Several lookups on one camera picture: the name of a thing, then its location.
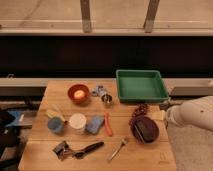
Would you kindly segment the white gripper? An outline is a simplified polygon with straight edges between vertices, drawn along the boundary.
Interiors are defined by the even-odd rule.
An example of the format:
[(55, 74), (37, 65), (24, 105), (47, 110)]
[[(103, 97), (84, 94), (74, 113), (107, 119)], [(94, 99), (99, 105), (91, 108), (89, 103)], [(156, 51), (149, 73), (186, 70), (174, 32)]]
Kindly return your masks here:
[(172, 108), (168, 108), (166, 112), (164, 110), (154, 112), (153, 118), (155, 120), (160, 120), (160, 121), (163, 121), (164, 119), (166, 119), (167, 122), (174, 124), (174, 117), (173, 117), (173, 114), (172, 114)]

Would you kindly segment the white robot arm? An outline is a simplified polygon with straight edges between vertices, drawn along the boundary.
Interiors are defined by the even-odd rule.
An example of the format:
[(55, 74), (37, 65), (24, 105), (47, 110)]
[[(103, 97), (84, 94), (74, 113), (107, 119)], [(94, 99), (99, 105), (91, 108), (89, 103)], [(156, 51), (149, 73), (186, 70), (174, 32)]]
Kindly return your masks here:
[(166, 110), (151, 112), (155, 120), (167, 121), (177, 127), (196, 126), (213, 132), (213, 96), (167, 103)]

